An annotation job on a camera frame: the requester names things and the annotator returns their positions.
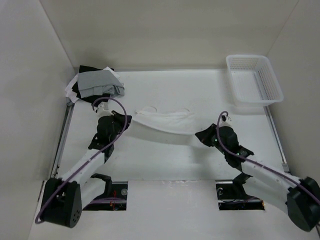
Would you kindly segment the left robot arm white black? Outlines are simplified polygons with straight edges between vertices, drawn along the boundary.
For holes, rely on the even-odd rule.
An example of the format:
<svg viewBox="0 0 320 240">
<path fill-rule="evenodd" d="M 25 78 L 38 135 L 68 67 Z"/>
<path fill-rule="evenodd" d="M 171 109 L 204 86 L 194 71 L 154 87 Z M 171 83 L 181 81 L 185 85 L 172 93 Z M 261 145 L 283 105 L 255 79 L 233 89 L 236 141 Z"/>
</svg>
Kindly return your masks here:
<svg viewBox="0 0 320 240">
<path fill-rule="evenodd" d="M 83 211 L 125 209 L 128 185 L 113 182 L 97 170 L 111 157 L 115 141 L 131 121 L 132 116 L 114 110 L 98 119 L 96 133 L 81 160 L 62 176 L 46 182 L 36 224 L 73 228 Z"/>
</svg>

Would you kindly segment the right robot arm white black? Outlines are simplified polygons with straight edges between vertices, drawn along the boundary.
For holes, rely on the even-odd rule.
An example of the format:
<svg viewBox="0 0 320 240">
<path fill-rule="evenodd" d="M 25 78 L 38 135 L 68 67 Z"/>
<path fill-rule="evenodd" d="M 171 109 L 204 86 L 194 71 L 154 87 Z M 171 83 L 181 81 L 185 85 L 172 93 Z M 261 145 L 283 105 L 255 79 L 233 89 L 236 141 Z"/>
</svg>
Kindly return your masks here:
<svg viewBox="0 0 320 240">
<path fill-rule="evenodd" d="M 287 214 L 305 232 L 319 224 L 320 186 L 313 178 L 302 179 L 258 162 L 251 150 L 239 144 L 230 126 L 212 124 L 195 136 L 205 146 L 215 147 L 232 168 L 240 171 L 231 189 L 236 197 L 262 199 Z"/>
</svg>

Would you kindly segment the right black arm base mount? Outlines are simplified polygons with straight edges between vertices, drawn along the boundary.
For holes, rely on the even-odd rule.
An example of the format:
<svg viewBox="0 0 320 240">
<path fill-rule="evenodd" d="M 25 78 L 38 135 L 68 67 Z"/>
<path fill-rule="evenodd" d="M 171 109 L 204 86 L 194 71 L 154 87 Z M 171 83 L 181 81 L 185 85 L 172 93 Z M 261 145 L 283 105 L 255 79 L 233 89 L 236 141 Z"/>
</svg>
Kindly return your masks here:
<svg viewBox="0 0 320 240">
<path fill-rule="evenodd" d="M 233 180 L 219 180 L 215 183 L 220 211 L 265 210 L 263 200 L 245 192 L 244 184 L 249 178 L 249 175 L 240 173 Z"/>
</svg>

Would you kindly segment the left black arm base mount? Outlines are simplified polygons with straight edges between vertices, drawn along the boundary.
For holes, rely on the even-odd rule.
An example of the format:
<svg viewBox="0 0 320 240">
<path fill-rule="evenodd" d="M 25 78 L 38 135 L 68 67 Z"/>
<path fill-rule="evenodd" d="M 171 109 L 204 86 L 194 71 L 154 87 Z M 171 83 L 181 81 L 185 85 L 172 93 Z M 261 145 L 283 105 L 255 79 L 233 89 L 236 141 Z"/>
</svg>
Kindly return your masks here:
<svg viewBox="0 0 320 240">
<path fill-rule="evenodd" d="M 90 180 L 97 180 L 103 192 L 97 195 L 88 205 L 82 204 L 83 211 L 126 211 L 128 182 L 114 182 L 107 175 L 95 173 Z"/>
</svg>

